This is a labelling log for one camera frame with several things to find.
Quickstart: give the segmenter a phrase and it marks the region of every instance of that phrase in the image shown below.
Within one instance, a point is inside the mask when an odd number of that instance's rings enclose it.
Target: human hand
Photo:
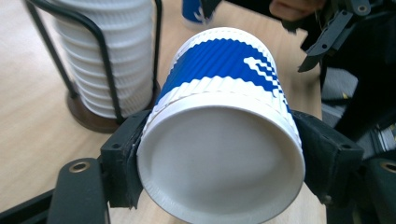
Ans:
[[[270,12],[285,21],[298,21],[323,8],[326,0],[272,0]]]

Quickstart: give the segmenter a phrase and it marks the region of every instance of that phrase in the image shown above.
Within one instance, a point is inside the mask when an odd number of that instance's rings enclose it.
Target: black metal bracket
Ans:
[[[1,213],[0,223],[109,223],[107,203],[136,208],[143,190],[136,151],[149,113],[129,117],[103,144],[99,159],[66,164],[54,191]],[[334,209],[353,201],[361,216],[395,223],[396,152],[363,161],[362,148],[321,120],[298,111],[292,115],[303,142],[304,182],[318,199]],[[366,212],[366,204],[374,212]]]

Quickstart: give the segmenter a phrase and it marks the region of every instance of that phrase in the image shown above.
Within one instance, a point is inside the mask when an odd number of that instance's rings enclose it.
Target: wooden table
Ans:
[[[66,103],[66,87],[22,1],[0,1],[0,211],[53,189],[69,161],[97,158],[110,134],[79,125]],[[163,36],[158,81],[162,85],[177,49],[198,33],[181,18],[181,0],[163,0]],[[51,15],[40,11],[55,41]],[[290,107],[320,118],[318,69],[298,74],[306,33],[285,31],[279,21],[222,2],[214,26],[257,36],[272,52]],[[143,192],[137,210],[110,209],[112,223],[184,223]],[[324,206],[304,186],[299,197],[268,223],[325,223]]]

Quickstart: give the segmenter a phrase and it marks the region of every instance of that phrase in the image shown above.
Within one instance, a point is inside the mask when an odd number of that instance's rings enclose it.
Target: blue and white cup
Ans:
[[[143,186],[189,223],[261,223],[304,183],[301,141],[269,50],[214,28],[175,56],[137,151]]]
[[[183,0],[181,15],[184,24],[192,30],[204,30],[210,28],[213,20],[214,11],[205,18],[200,0]]]

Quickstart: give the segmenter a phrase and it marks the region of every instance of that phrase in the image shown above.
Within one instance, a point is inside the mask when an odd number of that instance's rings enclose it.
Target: bolt hole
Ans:
[[[367,6],[359,6],[359,7],[358,7],[358,11],[359,11],[359,12],[365,12],[365,11],[367,11]]]
[[[383,162],[381,162],[381,166],[385,170],[396,174],[396,163],[383,161]]]
[[[87,170],[88,168],[90,168],[90,163],[87,161],[81,161],[70,166],[69,171],[71,173],[79,173]]]
[[[111,147],[112,147],[112,148],[119,148],[119,147],[121,147],[121,145],[118,144],[118,143],[115,143],[115,144],[111,145]]]

